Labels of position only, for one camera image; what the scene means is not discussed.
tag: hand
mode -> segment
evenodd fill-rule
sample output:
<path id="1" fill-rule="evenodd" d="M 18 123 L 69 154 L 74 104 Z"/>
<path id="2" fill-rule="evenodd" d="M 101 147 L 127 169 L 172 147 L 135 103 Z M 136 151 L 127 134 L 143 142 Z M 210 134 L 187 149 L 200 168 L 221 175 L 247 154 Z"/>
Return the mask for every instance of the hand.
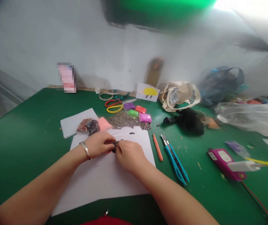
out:
<path id="1" fill-rule="evenodd" d="M 142 147 L 131 141 L 119 141 L 116 155 L 121 166 L 130 173 L 135 174 L 149 164 Z"/>
<path id="2" fill-rule="evenodd" d="M 91 158 L 98 157 L 101 153 L 107 152 L 115 146 L 112 144 L 116 139 L 108 132 L 97 132 L 85 140 Z"/>

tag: yellow chick drawing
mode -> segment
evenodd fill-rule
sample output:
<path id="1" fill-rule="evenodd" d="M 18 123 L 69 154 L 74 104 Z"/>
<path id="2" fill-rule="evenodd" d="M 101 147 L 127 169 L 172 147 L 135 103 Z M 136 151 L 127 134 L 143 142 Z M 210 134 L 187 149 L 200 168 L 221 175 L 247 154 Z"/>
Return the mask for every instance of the yellow chick drawing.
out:
<path id="1" fill-rule="evenodd" d="M 140 92 L 140 94 L 145 94 L 147 98 L 150 95 L 150 98 L 152 98 L 153 95 L 158 95 L 158 92 L 154 88 L 145 88 L 143 91 Z"/>

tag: forearm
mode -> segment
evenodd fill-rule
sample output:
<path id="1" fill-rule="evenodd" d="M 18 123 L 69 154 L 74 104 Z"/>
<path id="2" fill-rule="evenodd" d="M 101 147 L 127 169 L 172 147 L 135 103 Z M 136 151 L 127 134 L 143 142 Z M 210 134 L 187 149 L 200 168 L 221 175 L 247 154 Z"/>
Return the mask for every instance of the forearm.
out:
<path id="1" fill-rule="evenodd" d="M 86 158 L 82 146 L 66 153 L 0 206 L 0 224 L 45 224 L 71 176 Z"/>
<path id="2" fill-rule="evenodd" d="M 152 164 L 134 176 L 150 191 L 168 224 L 218 224 L 193 196 Z"/>

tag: red wire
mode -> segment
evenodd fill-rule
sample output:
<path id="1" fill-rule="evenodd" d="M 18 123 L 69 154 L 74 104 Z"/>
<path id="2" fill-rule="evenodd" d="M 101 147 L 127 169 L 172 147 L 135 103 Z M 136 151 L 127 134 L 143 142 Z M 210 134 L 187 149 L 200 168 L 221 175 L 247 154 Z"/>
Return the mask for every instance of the red wire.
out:
<path id="1" fill-rule="evenodd" d="M 243 186 L 257 199 L 257 201 L 260 203 L 260 205 L 263 207 L 264 211 L 266 212 L 267 216 L 268 216 L 268 211 L 265 208 L 265 206 L 263 205 L 263 203 L 257 198 L 257 196 L 255 196 L 255 194 L 241 181 L 241 183 L 243 184 Z"/>

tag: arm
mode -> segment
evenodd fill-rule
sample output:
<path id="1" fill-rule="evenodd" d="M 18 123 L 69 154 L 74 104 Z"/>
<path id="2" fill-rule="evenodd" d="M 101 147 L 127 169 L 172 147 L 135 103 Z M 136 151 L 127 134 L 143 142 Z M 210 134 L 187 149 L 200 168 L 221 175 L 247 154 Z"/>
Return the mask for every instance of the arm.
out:
<path id="1" fill-rule="evenodd" d="M 150 191 L 168 224 L 218 225 L 192 195 L 146 159 L 138 143 L 119 141 L 116 154 L 122 167 Z"/>
<path id="2" fill-rule="evenodd" d="M 85 140 L 91 158 L 114 148 L 115 138 L 107 132 L 95 133 Z M 78 145 L 28 185 L 0 205 L 0 225 L 45 224 L 77 167 L 87 160 Z"/>

